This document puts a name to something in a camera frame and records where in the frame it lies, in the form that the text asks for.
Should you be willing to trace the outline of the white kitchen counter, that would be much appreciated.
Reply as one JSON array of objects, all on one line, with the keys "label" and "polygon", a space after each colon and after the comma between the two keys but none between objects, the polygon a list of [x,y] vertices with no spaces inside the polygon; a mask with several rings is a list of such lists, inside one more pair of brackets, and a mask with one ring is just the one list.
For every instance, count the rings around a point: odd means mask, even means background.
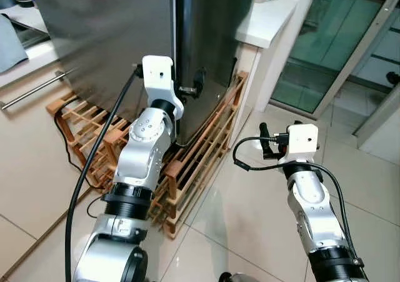
[{"label": "white kitchen counter", "polygon": [[313,0],[253,4],[237,31],[236,71],[249,73],[242,111],[265,111]]}]

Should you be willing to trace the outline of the wooden wine rack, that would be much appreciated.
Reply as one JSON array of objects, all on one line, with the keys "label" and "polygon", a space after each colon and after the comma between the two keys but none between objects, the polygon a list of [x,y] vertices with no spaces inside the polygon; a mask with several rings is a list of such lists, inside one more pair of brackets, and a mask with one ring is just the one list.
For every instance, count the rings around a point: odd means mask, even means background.
[{"label": "wooden wine rack", "polygon": [[[177,236],[198,196],[228,153],[248,76],[246,71],[238,71],[228,93],[203,124],[197,139],[186,147],[168,151],[164,157],[161,177],[147,216],[171,239]],[[74,93],[55,99],[46,106],[46,111],[63,134],[69,154],[76,156],[78,168],[82,169],[108,120],[108,112]],[[89,166],[89,187],[98,193],[104,194],[111,189],[118,156],[128,141],[129,127],[131,123],[128,120],[115,117]]]}]

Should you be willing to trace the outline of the aluminium framed glass sliding door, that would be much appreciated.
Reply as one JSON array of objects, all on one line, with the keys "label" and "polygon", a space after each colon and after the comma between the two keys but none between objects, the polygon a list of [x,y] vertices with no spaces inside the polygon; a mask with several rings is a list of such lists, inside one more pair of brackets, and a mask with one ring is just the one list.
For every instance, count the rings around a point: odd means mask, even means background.
[{"label": "aluminium framed glass sliding door", "polygon": [[269,103],[355,134],[400,73],[399,0],[312,0]]}]

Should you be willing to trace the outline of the black glass hob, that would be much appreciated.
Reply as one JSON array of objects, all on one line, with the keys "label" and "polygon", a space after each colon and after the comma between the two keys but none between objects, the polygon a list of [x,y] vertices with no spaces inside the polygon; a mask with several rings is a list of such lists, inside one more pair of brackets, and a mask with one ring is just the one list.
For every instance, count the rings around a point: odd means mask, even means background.
[{"label": "black glass hob", "polygon": [[45,33],[45,31],[37,30],[15,20],[11,20],[11,24],[14,27],[17,38],[25,49],[42,44],[51,39],[49,34]]}]

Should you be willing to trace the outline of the grey cloth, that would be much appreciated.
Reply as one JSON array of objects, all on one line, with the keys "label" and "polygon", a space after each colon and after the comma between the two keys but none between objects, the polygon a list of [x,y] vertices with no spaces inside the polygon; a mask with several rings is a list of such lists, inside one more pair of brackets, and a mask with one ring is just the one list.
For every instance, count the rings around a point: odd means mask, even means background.
[{"label": "grey cloth", "polygon": [[28,59],[28,54],[5,14],[0,14],[0,74]]}]

